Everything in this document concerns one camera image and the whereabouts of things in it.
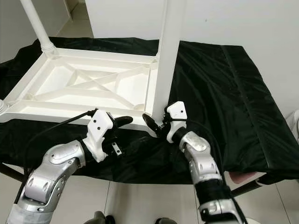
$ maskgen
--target white bracket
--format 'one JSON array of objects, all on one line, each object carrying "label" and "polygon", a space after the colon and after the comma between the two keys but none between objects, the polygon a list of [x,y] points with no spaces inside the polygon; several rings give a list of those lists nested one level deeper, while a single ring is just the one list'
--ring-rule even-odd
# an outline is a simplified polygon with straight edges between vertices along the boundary
[{"label": "white bracket", "polygon": [[3,113],[8,108],[8,105],[0,99],[0,114]]},{"label": "white bracket", "polygon": [[[187,119],[187,113],[185,109],[184,102],[178,101],[174,103],[173,105],[169,106],[166,110],[169,114],[170,117],[173,119]],[[174,133],[181,127],[186,127],[186,122],[185,121],[172,121],[170,122],[171,128],[169,133],[167,134],[167,141],[169,143],[173,143],[171,140]]]},{"label": "white bracket", "polygon": [[103,152],[102,143],[104,134],[113,127],[113,122],[108,114],[103,110],[97,110],[93,118],[87,125],[87,137],[83,139],[88,150],[92,153],[97,162],[103,161],[107,154]]}]

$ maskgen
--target black cable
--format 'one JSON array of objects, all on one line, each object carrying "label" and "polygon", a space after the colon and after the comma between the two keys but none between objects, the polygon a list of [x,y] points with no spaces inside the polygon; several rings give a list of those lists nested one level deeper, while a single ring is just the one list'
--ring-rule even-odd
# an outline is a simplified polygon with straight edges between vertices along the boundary
[{"label": "black cable", "polygon": [[92,111],[87,111],[87,112],[85,112],[85,113],[82,113],[82,114],[80,114],[80,115],[74,117],[74,118],[65,120],[65,121],[63,121],[63,122],[61,122],[61,123],[58,123],[58,124],[52,126],[52,127],[49,127],[49,128],[47,128],[47,129],[43,130],[42,132],[39,132],[39,133],[36,134],[35,136],[33,136],[33,137],[27,142],[27,144],[25,145],[25,147],[24,147],[24,149],[23,149],[23,150],[24,150],[24,156],[23,156],[24,180],[23,180],[23,182],[22,182],[22,184],[21,184],[21,186],[20,186],[20,188],[19,188],[18,194],[17,194],[17,196],[16,196],[16,198],[15,198],[15,200],[14,200],[14,203],[15,203],[15,204],[18,203],[18,201],[19,201],[19,199],[20,199],[20,196],[21,196],[21,193],[22,193],[22,190],[23,190],[23,188],[25,187],[25,184],[26,184],[26,182],[27,182],[27,180],[28,180],[28,178],[29,178],[29,174],[33,171],[33,168],[31,168],[30,171],[28,171],[28,164],[27,164],[27,155],[28,155],[28,151],[29,151],[28,149],[29,149],[30,144],[31,144],[35,139],[37,139],[38,137],[42,136],[43,134],[47,133],[48,131],[51,131],[51,130],[53,130],[53,129],[55,129],[55,128],[61,126],[61,125],[64,125],[64,124],[67,124],[67,123],[71,123],[71,122],[73,122],[73,121],[75,121],[75,120],[78,120],[79,118],[84,117],[84,116],[86,116],[86,115],[92,117],[92,116],[95,114],[96,111],[97,111],[97,109],[92,110]]},{"label": "black cable", "polygon": [[[213,142],[215,143],[215,148],[216,148],[216,151],[217,151],[217,156],[218,156],[218,163],[219,163],[219,166],[220,166],[220,173],[222,175],[222,180],[223,180],[223,183],[225,186],[227,186],[226,184],[226,180],[225,180],[225,176],[224,176],[224,166],[223,166],[223,163],[222,163],[222,157],[221,157],[221,152],[220,152],[220,148],[219,148],[219,145],[218,145],[218,142],[217,142],[217,139],[215,138],[215,136],[211,133],[211,131],[205,127],[203,124],[195,121],[195,120],[190,120],[190,119],[173,119],[173,118],[170,118],[170,121],[186,121],[186,122],[190,122],[190,123],[194,123],[194,124],[197,124],[198,126],[200,126],[201,128],[203,128],[206,133],[208,135],[210,135],[210,137],[213,139]],[[247,220],[246,220],[246,217],[244,216],[244,213],[242,212],[239,204],[237,203],[237,201],[235,200],[234,196],[232,195],[232,193],[230,192],[230,198],[233,200],[233,203],[240,215],[240,218],[241,220],[244,222],[244,224],[248,224]]]}]

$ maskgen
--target pink object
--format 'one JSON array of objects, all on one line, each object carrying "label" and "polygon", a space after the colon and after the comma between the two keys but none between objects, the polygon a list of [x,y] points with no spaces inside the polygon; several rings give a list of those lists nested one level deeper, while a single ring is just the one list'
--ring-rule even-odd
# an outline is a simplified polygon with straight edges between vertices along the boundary
[{"label": "pink object", "polygon": [[230,178],[236,184],[244,182],[245,180],[251,178],[255,174],[256,172],[251,172],[251,173],[229,172]]}]

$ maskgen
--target wire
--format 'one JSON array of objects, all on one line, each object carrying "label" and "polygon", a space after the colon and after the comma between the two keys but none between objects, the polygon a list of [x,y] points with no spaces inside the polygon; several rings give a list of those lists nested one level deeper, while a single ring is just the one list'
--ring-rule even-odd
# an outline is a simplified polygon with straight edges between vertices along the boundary
[{"label": "wire", "polygon": [[74,118],[65,120],[65,121],[63,121],[63,122],[61,122],[61,123],[58,123],[58,124],[52,126],[52,127],[49,127],[49,128],[47,128],[47,129],[43,130],[42,132],[36,134],[35,136],[33,136],[33,137],[27,142],[27,144],[25,145],[25,147],[24,147],[24,149],[23,149],[23,150],[24,150],[24,156],[23,156],[24,180],[23,180],[23,182],[22,182],[22,184],[21,184],[21,186],[20,186],[20,188],[19,188],[18,194],[17,194],[17,196],[16,196],[16,198],[15,198],[15,200],[14,200],[14,203],[15,203],[15,204],[18,203],[18,201],[19,201],[19,199],[20,199],[20,196],[21,196],[21,193],[22,193],[22,190],[23,190],[23,188],[24,188],[24,186],[25,186],[25,184],[26,184],[26,182],[27,182],[27,180],[28,180],[28,178],[29,178],[29,174],[33,171],[33,167],[30,169],[30,171],[28,171],[28,163],[27,163],[27,162],[28,162],[28,152],[29,152],[29,146],[30,146],[30,144],[31,144],[34,140],[36,140],[38,137],[42,136],[43,134],[45,134],[45,133],[47,133],[47,132],[49,132],[49,131],[51,131],[51,130],[53,130],[53,129],[55,129],[55,128],[61,126],[61,125],[71,123],[71,122],[73,122],[73,121],[75,121],[75,120],[78,120],[79,118],[84,117],[84,116],[86,116],[86,115],[92,117],[92,116],[95,114],[96,111],[97,111],[97,109],[92,110],[92,111],[87,111],[87,112],[85,112],[85,113],[82,113],[82,114],[80,114],[80,115],[74,117]]},{"label": "wire", "polygon": [[226,180],[225,180],[225,176],[224,176],[224,166],[223,166],[223,163],[222,163],[222,156],[221,156],[221,152],[220,152],[220,147],[218,145],[217,139],[212,134],[212,132],[206,126],[204,126],[202,123],[199,123],[198,121],[195,121],[195,120],[190,120],[190,119],[173,119],[173,118],[170,118],[170,121],[186,121],[186,122],[194,123],[194,124],[197,124],[198,126],[200,126],[201,128],[203,128],[205,130],[205,132],[209,135],[209,137],[212,138],[212,140],[210,141],[210,143],[212,145],[212,149],[214,150],[214,154],[216,156],[216,160],[218,161],[219,171],[221,173],[223,182],[226,185]]},{"label": "wire", "polygon": [[246,217],[245,217],[243,211],[241,210],[241,208],[240,208],[238,202],[235,200],[234,196],[231,195],[230,197],[231,197],[231,199],[233,200],[233,203],[234,203],[234,205],[235,205],[235,208],[237,209],[237,212],[238,212],[239,215],[240,215],[241,220],[244,222],[244,224],[248,224],[248,222],[247,222],[247,220],[246,220]]}]

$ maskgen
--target white wall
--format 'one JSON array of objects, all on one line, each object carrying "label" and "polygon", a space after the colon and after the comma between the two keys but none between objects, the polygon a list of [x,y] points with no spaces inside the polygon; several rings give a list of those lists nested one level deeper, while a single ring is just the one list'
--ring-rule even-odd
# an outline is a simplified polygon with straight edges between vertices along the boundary
[{"label": "white wall", "polygon": [[[162,0],[86,0],[93,35],[158,39]],[[187,0],[182,40],[242,45],[284,116],[299,108],[298,0]]]},{"label": "white wall", "polygon": [[66,0],[69,10],[72,11],[74,7],[79,3],[79,0]]},{"label": "white wall", "polygon": [[[69,15],[63,0],[33,0],[49,36],[56,36]],[[0,62],[15,57],[36,35],[20,0],[0,0]]]}]

